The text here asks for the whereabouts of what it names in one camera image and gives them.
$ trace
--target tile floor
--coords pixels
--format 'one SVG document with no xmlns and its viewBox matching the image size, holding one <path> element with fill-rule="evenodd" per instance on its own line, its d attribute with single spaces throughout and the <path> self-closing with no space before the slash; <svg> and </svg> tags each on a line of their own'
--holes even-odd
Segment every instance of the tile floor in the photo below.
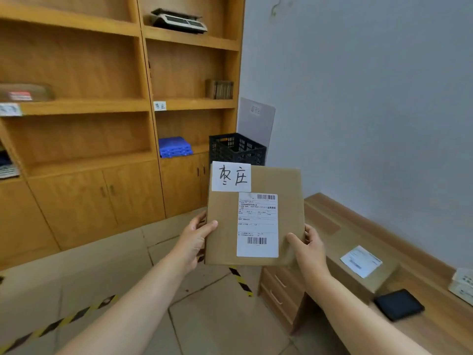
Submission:
<svg viewBox="0 0 473 355">
<path fill-rule="evenodd" d="M 168 253 L 198 212 L 0 272 L 5 277 L 0 286 L 0 349 L 110 295 L 123 295 Z M 261 269 L 238 269 L 256 291 Z M 97 310 L 9 354 L 52 355 L 106 310 Z M 323 314 L 310 316 L 289 337 L 261 299 L 246 296 L 227 267 L 203 263 L 184 279 L 145 351 L 145 355 L 156 353 L 347 354 Z"/>
</svg>

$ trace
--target cabinet door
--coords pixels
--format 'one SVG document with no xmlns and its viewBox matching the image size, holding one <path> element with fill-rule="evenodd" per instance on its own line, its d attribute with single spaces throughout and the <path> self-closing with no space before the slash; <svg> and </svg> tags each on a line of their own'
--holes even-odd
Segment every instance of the cabinet door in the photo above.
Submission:
<svg viewBox="0 0 473 355">
<path fill-rule="evenodd" d="M 157 161 L 103 171 L 118 224 L 163 220 L 163 191 Z"/>
<path fill-rule="evenodd" d="M 201 207 L 201 170 L 198 154 L 160 161 L 166 217 Z"/>
<path fill-rule="evenodd" d="M 27 184 L 0 183 L 0 269 L 59 252 Z"/>
<path fill-rule="evenodd" d="M 209 181 L 210 181 L 210 166 L 209 154 L 207 152 L 200 154 L 201 157 L 201 206 L 207 206 L 209 199 Z"/>
<path fill-rule="evenodd" d="M 117 228 L 101 170 L 32 179 L 30 186 L 62 250 Z"/>
</svg>

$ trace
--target white wall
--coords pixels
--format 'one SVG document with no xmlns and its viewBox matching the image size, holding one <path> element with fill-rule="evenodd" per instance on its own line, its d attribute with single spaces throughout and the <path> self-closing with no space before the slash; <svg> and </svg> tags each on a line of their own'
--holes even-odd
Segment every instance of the white wall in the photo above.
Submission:
<svg viewBox="0 0 473 355">
<path fill-rule="evenodd" d="M 473 0 L 246 0 L 241 96 L 268 166 L 473 268 Z"/>
</svg>

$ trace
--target cabinet handle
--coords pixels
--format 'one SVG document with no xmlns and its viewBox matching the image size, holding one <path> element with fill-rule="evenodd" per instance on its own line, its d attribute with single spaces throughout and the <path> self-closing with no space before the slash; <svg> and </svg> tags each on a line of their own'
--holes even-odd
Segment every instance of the cabinet handle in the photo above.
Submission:
<svg viewBox="0 0 473 355">
<path fill-rule="evenodd" d="M 283 288 L 287 288 L 287 286 L 284 285 L 284 283 L 278 278 L 276 274 L 274 275 L 274 277 L 276 278 L 277 281 L 279 281 L 279 284 L 281 284 Z"/>
<path fill-rule="evenodd" d="M 282 305 L 282 303 L 274 296 L 274 294 L 272 293 L 272 290 L 269 290 L 269 293 L 270 293 L 271 296 L 274 298 L 274 300 L 276 301 L 276 303 L 278 303 L 279 305 Z"/>
</svg>

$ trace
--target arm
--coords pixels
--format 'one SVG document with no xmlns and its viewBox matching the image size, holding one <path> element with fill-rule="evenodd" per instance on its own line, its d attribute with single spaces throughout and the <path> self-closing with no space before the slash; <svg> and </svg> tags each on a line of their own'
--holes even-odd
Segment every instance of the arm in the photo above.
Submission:
<svg viewBox="0 0 473 355">
<path fill-rule="evenodd" d="M 327 268 L 325 248 L 317 231 L 305 225 L 309 244 L 294 234 L 287 239 L 296 252 L 307 293 L 323 309 L 330 324 L 353 355 L 429 355 L 430 353 L 375 314 Z"/>
<path fill-rule="evenodd" d="M 138 355 L 148 345 L 184 276 L 197 266 L 204 239 L 217 227 L 195 217 L 174 249 L 117 304 L 71 340 L 58 355 Z"/>
</svg>

